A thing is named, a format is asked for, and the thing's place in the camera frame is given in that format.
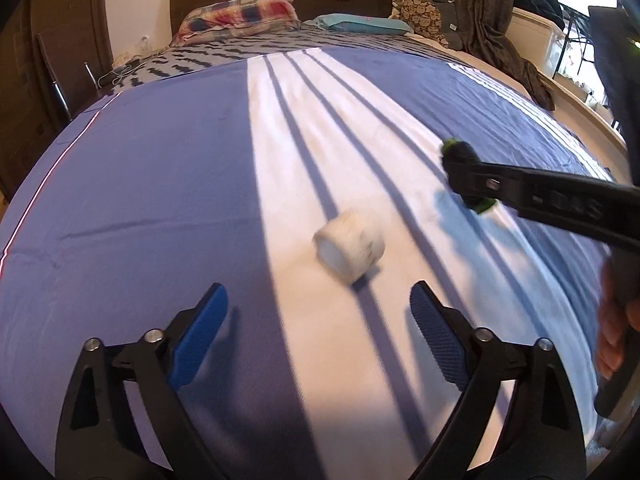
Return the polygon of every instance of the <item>metal chair leg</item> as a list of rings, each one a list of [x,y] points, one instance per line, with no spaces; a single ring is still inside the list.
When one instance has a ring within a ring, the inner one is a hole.
[[[62,90],[60,90],[60,85],[58,85],[57,81],[54,81],[52,85],[54,90],[58,94],[58,97],[60,98],[60,102],[62,102],[62,105],[65,108],[66,116],[69,118],[69,120],[72,120],[73,117],[71,117],[71,112],[69,111],[69,107],[66,105],[65,97],[62,95]]]
[[[86,71],[89,73],[89,77],[91,78],[91,81],[94,82],[95,89],[99,90],[100,87],[98,86],[98,82],[95,80],[94,73],[91,72],[91,69],[89,68],[89,64],[86,61],[84,62],[84,67],[86,68]]]

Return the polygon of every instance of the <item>green rubber tip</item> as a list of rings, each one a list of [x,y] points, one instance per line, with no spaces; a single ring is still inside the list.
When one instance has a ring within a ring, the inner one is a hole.
[[[473,210],[476,214],[481,215],[485,211],[489,211],[496,202],[498,201],[495,198],[483,198],[480,203],[473,208]]]
[[[462,142],[462,141],[460,139],[456,139],[455,137],[451,137],[450,139],[445,140],[442,143],[440,153],[444,156],[453,145],[456,145],[459,142]]]

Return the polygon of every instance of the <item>gray curtain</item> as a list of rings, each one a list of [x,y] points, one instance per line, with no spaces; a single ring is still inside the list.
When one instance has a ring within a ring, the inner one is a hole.
[[[504,33],[513,0],[456,0],[458,31],[465,51],[513,77],[545,110],[554,110],[551,94],[542,85],[532,62],[522,59]]]

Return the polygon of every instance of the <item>clear tape roll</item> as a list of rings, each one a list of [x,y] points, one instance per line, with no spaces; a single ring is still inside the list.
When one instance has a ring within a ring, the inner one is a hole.
[[[343,283],[351,285],[385,252],[380,226],[367,215],[348,210],[322,227],[314,242],[318,258]]]

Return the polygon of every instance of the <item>hand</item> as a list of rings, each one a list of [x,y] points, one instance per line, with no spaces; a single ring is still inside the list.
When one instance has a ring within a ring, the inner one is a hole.
[[[598,307],[598,338],[596,340],[596,368],[610,379],[622,364],[626,327],[640,332],[640,298],[629,301],[625,308],[616,303],[611,263],[602,267],[602,300]]]

